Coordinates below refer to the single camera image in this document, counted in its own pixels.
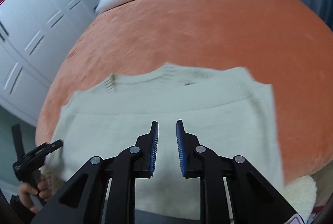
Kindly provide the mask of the person left hand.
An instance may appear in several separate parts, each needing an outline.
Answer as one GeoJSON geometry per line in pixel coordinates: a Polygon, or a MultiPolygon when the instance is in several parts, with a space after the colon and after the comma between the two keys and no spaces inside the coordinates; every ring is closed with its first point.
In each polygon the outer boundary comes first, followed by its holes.
{"type": "Polygon", "coordinates": [[[41,181],[39,182],[37,188],[34,188],[28,183],[21,183],[18,186],[18,194],[22,205],[35,214],[39,212],[39,209],[36,207],[36,204],[31,197],[39,196],[45,202],[52,197],[48,182],[44,176],[41,176],[41,181]]]}

